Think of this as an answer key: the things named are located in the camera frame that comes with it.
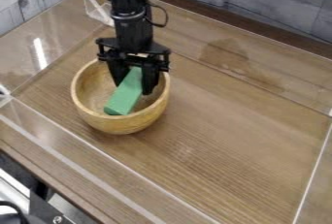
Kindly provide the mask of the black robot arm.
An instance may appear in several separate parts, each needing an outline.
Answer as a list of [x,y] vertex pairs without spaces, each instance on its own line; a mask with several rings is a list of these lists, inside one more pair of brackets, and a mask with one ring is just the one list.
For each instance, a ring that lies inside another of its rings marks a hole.
[[169,15],[161,8],[166,14],[165,22],[156,23],[152,8],[157,8],[157,5],[149,0],[109,1],[116,36],[97,39],[98,58],[108,64],[116,85],[125,81],[130,68],[140,67],[144,95],[149,95],[158,85],[160,73],[169,71],[172,51],[153,40],[153,27],[165,27]]

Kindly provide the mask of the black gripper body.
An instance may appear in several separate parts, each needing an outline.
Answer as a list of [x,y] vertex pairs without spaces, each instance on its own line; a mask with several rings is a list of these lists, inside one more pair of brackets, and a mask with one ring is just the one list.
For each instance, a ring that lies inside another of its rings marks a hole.
[[122,59],[129,67],[144,67],[146,63],[156,64],[160,72],[168,72],[170,67],[170,50],[154,42],[153,26],[164,27],[164,24],[152,21],[150,11],[120,14],[113,11],[116,36],[98,38],[100,59]]

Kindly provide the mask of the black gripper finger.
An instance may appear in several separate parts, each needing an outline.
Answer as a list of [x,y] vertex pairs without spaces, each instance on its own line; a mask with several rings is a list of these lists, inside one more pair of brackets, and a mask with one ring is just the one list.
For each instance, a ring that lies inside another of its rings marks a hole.
[[142,67],[144,72],[144,95],[153,92],[154,87],[158,85],[160,69],[156,64],[146,63]]
[[108,61],[108,68],[116,85],[120,85],[129,74],[129,65],[122,59],[110,59]]

